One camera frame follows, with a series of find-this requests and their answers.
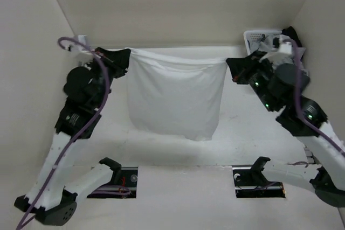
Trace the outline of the white tank top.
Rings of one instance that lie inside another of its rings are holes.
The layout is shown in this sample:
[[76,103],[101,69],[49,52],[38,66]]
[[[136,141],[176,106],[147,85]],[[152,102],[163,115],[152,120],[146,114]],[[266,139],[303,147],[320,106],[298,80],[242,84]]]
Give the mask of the white tank top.
[[226,70],[225,58],[182,58],[133,48],[127,73],[132,124],[161,135],[211,140]]

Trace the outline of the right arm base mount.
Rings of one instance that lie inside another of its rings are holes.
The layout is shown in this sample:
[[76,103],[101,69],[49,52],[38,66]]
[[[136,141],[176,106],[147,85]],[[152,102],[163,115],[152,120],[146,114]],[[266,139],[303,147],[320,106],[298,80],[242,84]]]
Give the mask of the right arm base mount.
[[270,182],[262,174],[268,161],[270,159],[267,157],[259,157],[253,165],[232,167],[237,198],[286,198],[283,184]]

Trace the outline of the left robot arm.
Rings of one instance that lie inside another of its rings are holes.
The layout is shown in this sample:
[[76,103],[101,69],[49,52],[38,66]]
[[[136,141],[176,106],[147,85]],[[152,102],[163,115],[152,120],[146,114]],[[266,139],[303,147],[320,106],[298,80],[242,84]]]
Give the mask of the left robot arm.
[[77,205],[91,194],[103,194],[99,187],[115,186],[121,180],[121,164],[106,157],[80,179],[67,183],[77,155],[86,146],[101,119],[110,86],[125,76],[131,50],[96,48],[96,57],[72,69],[63,91],[66,102],[53,134],[49,154],[33,188],[16,198],[14,206],[45,226],[62,226]]

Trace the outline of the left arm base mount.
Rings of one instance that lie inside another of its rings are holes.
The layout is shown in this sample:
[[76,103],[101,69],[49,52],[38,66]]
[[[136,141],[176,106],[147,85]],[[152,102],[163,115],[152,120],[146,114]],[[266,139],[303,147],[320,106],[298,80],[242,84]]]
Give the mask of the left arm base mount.
[[115,182],[109,182],[87,196],[88,199],[135,199],[138,167],[122,168]]

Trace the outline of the black tank top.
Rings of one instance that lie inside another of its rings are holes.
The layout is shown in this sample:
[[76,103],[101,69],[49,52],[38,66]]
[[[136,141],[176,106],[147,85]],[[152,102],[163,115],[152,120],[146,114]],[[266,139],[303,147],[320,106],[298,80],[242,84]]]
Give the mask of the black tank top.
[[298,34],[297,34],[296,30],[294,29],[294,27],[289,26],[289,27],[283,29],[281,34],[283,34],[285,36],[288,36],[291,39],[293,39],[296,42],[298,47],[303,47],[303,45],[302,45],[302,43],[301,43],[301,41],[300,41],[300,39],[298,37]]

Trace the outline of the white plastic laundry basket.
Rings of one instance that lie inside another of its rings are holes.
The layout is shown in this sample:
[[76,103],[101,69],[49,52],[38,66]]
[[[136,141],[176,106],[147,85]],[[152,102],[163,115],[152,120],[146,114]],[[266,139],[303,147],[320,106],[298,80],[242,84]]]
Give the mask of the white plastic laundry basket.
[[263,38],[263,35],[266,37],[269,35],[280,35],[282,32],[281,29],[254,29],[254,30],[246,30],[243,33],[244,42],[245,42],[245,48],[247,51],[247,55],[251,54],[250,51],[251,45],[256,42],[257,40],[260,40]]

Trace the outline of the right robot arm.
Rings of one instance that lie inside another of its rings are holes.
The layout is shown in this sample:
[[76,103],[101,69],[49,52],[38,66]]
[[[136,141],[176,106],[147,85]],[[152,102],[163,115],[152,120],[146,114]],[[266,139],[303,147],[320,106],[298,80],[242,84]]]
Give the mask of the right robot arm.
[[277,67],[255,51],[244,58],[228,58],[232,80],[250,85],[267,111],[318,159],[318,163],[280,163],[260,156],[250,167],[234,168],[236,195],[262,197],[266,190],[282,190],[284,183],[309,190],[324,203],[344,207],[344,146],[334,134],[326,113],[301,93],[310,82],[294,63]]

